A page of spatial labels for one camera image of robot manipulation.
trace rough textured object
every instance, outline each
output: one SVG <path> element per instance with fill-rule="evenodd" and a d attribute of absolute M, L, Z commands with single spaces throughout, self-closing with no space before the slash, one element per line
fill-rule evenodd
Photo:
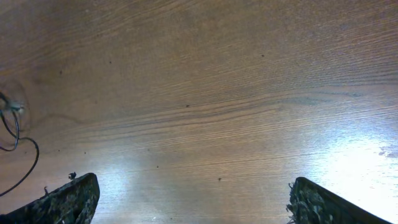
<path fill-rule="evenodd" d="M 289 223 L 389 223 L 304 177 L 298 177 L 290 188 L 287 210 L 293 215 Z"/>
<path fill-rule="evenodd" d="M 0 223 L 91 223 L 100 199 L 93 173 L 85 174 L 7 215 Z"/>

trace wood grain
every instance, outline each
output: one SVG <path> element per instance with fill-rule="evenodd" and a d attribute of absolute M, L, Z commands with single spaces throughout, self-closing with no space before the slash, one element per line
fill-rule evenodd
<path fill-rule="evenodd" d="M 286 223 L 305 176 L 398 222 L 395 1 L 0 3 L 40 159 L 15 210 L 94 172 L 93 223 Z M 0 152 L 0 191 L 34 148 Z"/>

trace wire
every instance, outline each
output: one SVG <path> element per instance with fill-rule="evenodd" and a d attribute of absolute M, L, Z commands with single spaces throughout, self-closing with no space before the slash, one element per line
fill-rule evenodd
<path fill-rule="evenodd" d="M 6 97 L 5 97 L 2 93 L 0 93 L 0 98 L 3 99 L 6 103 L 8 103 L 8 101 L 6 100 Z M 14 119 L 15 119 L 15 126 L 16 126 L 16 133 L 15 133 L 15 134 L 10 130 L 9 126 L 7 125 L 7 122 L 6 122 L 6 119 L 5 119 L 5 117 L 4 117 L 4 114 L 3 114 L 2 110 L 0 110 L 0 116 L 1 116 L 2 123 L 3 123 L 4 126 L 6 127 L 8 133 L 9 133 L 12 137 L 15 138 L 15 145 L 14 145 L 14 148 L 13 148 L 13 149 L 5 149 L 5 148 L 3 148 L 3 147 L 1 147 L 1 146 L 0 146 L 0 149 L 2 149 L 3 151 L 11 152 L 11 151 L 13 151 L 13 150 L 15 150 L 15 149 L 17 148 L 17 146 L 18 146 L 18 140 L 28 140 L 28 141 L 32 142 L 33 145 L 34 145 L 35 148 L 36 148 L 36 158 L 35 158 L 35 161 L 34 161 L 32 167 L 29 169 L 29 171 L 25 174 L 25 176 L 24 176 L 20 181 L 18 181 L 18 182 L 17 182 L 14 186 L 12 186 L 10 189 L 8 189 L 8 190 L 6 190 L 5 192 L 1 193 L 1 194 L 0 194 L 0 197 L 2 197 L 2 196 L 4 196 L 4 195 L 6 195 L 8 192 L 14 190 L 14 188 L 16 188 L 19 184 L 21 184 L 21 183 L 26 179 L 27 176 L 29 176 L 29 174 L 32 172 L 32 170 L 33 170 L 34 167 L 36 166 L 37 161 L 39 160 L 39 154 L 40 154 L 40 152 L 39 152 L 39 145 L 37 145 L 37 143 L 36 143 L 33 139 L 28 138 L 28 137 L 23 137 L 23 138 L 20 138 L 20 137 L 19 137 L 19 123 L 18 123 L 18 118 L 17 118 L 16 113 L 15 113 L 14 110 L 12 110 L 12 116 L 13 116 Z"/>
<path fill-rule="evenodd" d="M 12 131 L 10 130 L 10 128 L 9 128 L 8 125 L 7 125 L 7 122 L 6 122 L 6 119 L 4 118 L 3 113 L 1 112 L 1 120 L 2 120 L 2 122 L 3 122 L 3 124 L 4 124 L 4 126 L 6 127 L 8 133 L 10 133 L 10 134 L 12 135 L 12 137 L 15 138 L 14 148 L 12 148 L 12 149 L 6 149 L 6 148 L 0 146 L 0 149 L 3 150 L 3 151 L 6 151 L 6 152 L 14 151 L 14 150 L 17 148 L 17 146 L 18 146 L 18 140 L 19 140 L 19 123 L 18 123 L 18 119 L 17 119 L 17 116 L 16 116 L 16 114 L 15 114 L 14 111 L 12 112 L 12 116 L 14 117 L 14 120 L 15 120 L 15 127 L 16 127 L 16 133 L 17 133 L 17 135 L 15 135 L 14 133 L 12 133 Z"/>

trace dark speck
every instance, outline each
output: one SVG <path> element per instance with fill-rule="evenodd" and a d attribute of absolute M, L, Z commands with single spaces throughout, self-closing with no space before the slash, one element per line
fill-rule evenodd
<path fill-rule="evenodd" d="M 44 193 L 45 193 L 45 195 L 48 195 L 48 194 L 49 194 L 49 192 L 48 192 L 48 190 L 47 190 L 47 186 L 44 187 Z"/>
<path fill-rule="evenodd" d="M 68 176 L 70 180 L 73 180 L 75 177 L 76 177 L 76 172 L 70 173 Z"/>

